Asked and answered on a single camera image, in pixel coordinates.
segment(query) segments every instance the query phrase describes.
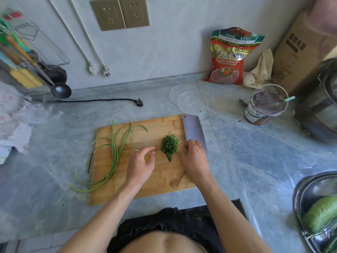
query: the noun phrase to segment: wooden handle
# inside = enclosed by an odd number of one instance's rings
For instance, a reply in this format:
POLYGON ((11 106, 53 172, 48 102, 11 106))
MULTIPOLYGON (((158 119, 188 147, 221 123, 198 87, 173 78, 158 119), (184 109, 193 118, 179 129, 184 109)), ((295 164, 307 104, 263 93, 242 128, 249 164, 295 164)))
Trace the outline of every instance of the wooden handle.
POLYGON ((9 35, 6 35, 6 40, 16 49, 27 61, 32 65, 36 66, 36 63, 28 56, 28 54, 18 45, 18 43, 13 40, 9 35))
POLYGON ((0 43, 0 50, 3 52, 3 54, 6 55, 14 64, 19 65, 22 63, 22 59, 18 55, 16 55, 14 52, 12 52, 9 48, 4 46, 2 43, 0 43))

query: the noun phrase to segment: electrical outlet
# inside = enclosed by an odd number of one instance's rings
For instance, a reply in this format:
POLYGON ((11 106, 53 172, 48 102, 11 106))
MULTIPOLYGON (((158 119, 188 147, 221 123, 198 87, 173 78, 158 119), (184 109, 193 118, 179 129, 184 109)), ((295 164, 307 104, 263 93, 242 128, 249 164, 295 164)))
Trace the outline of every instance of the electrical outlet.
POLYGON ((119 0, 127 28, 150 25, 146 0, 119 0))
POLYGON ((119 0, 91 0, 102 31, 126 28, 119 0))

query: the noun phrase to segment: wooden cutting board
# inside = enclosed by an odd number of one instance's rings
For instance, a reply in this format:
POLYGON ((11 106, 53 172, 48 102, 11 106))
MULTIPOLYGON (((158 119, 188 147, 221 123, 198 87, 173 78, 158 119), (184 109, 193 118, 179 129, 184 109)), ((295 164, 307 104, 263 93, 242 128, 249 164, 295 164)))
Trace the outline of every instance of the wooden cutting board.
MULTIPOLYGON (((126 124, 128 126, 120 132, 117 139, 118 150, 120 149, 123 137, 130 126, 128 123, 125 123, 115 125, 114 128, 114 134, 116 135, 116 132, 126 124)), ((133 123, 133 125, 137 124, 144 125, 149 132, 142 127, 136 127, 133 129, 120 156, 116 177, 111 177, 104 186, 91 193, 91 206, 106 203, 116 193, 118 188, 125 182, 130 155, 133 154, 135 150, 144 146, 156 147, 156 165, 150 178, 145 182, 135 198, 196 187, 190 176, 186 174, 185 170, 181 166, 178 154, 174 154, 172 156, 172 161, 169 162, 166 154, 160 152, 162 138, 171 134, 175 134, 179 140, 178 151, 181 151, 184 148, 186 138, 182 116, 174 115, 133 123)), ((111 138, 111 126, 101 127, 98 129, 96 138, 101 137, 111 138)), ((109 143, 108 140, 99 140, 96 142, 96 147, 107 143, 109 143)), ((112 157, 110 146, 102 147, 97 150, 94 156, 92 181, 98 181, 106 176, 110 170, 111 163, 112 157)))

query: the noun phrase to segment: hand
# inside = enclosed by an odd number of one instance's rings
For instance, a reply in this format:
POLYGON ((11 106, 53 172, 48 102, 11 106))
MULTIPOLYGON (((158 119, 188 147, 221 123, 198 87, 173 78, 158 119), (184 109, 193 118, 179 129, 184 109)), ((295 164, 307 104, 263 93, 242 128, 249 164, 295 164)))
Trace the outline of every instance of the hand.
POLYGON ((144 157, 148 152, 155 149, 154 146, 143 147, 139 152, 134 152, 129 158, 125 183, 139 189, 150 177, 154 170, 155 152, 150 153, 149 160, 145 162, 144 157))
POLYGON ((188 150, 188 153, 180 151, 180 162, 194 183, 197 183, 210 174, 205 150, 200 141, 192 139, 187 141, 185 148, 188 150))

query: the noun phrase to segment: white wall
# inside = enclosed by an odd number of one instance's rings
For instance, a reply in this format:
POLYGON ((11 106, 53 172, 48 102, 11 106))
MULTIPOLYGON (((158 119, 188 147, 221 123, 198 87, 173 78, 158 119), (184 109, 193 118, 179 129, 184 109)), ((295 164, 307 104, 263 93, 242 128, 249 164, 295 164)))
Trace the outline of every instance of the white wall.
POLYGON ((150 26, 100 31, 89 0, 76 0, 90 35, 108 68, 111 79, 101 75, 101 65, 90 49, 67 0, 54 0, 79 42, 90 55, 99 75, 87 72, 86 60, 68 35, 47 0, 2 0, 1 6, 20 9, 68 56, 64 66, 68 84, 84 88, 113 83, 205 71, 211 67, 213 30, 232 26, 266 35, 247 58, 251 68, 261 52, 277 47, 291 22, 308 0, 147 0, 150 26))

